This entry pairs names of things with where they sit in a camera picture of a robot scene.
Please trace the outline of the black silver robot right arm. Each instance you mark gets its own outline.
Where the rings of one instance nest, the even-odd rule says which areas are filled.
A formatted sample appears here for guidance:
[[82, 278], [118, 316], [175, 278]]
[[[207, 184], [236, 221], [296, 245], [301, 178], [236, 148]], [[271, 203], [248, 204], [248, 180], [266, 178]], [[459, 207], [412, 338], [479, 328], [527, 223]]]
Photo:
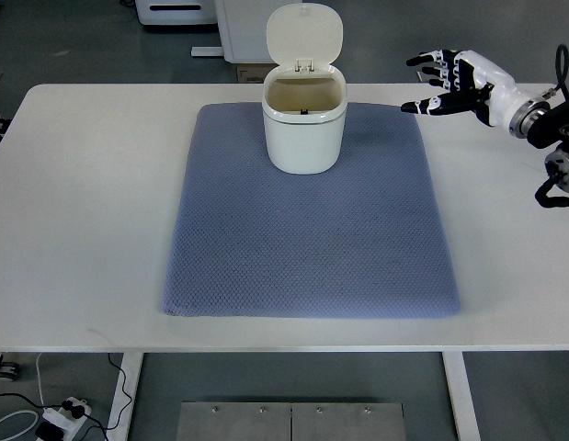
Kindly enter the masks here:
[[569, 208], [569, 90], [565, 83], [569, 71], [569, 51], [560, 44], [555, 54], [557, 84], [543, 94], [549, 99], [560, 93], [563, 102], [553, 108], [531, 110], [523, 120], [522, 133], [528, 143], [537, 149], [554, 146], [546, 155], [546, 181], [534, 197], [546, 209]]

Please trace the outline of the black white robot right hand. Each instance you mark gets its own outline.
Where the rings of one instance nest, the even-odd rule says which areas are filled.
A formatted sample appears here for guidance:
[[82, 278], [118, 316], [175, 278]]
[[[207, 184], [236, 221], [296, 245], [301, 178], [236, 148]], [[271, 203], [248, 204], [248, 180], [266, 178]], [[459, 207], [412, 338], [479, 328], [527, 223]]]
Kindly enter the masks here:
[[484, 125], [525, 138], [530, 119], [550, 109], [545, 98], [522, 89], [509, 73], [475, 51], [422, 52], [406, 64], [420, 65], [430, 76], [428, 83], [444, 93], [402, 104], [405, 113], [446, 116], [471, 111]]

